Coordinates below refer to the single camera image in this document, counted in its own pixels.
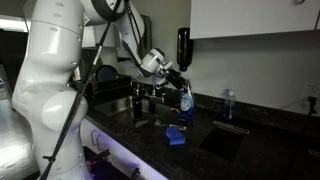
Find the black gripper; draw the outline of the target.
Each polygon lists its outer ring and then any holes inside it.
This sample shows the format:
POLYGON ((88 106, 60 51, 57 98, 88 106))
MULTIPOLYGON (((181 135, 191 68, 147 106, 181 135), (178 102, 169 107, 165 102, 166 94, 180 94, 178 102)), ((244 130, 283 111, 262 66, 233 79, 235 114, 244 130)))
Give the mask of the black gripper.
POLYGON ((174 69, 169 69, 167 71, 166 79, 177 89, 183 89, 186 85, 185 79, 181 76, 181 73, 174 69))

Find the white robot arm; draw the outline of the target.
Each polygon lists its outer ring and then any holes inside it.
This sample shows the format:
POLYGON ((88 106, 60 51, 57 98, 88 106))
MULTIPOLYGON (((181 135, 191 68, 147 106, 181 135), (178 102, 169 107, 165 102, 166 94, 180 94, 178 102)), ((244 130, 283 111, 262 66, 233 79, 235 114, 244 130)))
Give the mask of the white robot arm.
POLYGON ((31 125, 38 180, 93 179, 80 136, 88 104, 68 82, 79 65, 84 28, 101 24, 116 26, 138 72, 161 79, 157 87, 186 86, 160 49, 139 56, 145 26, 130 0, 36 0, 12 105, 31 125))

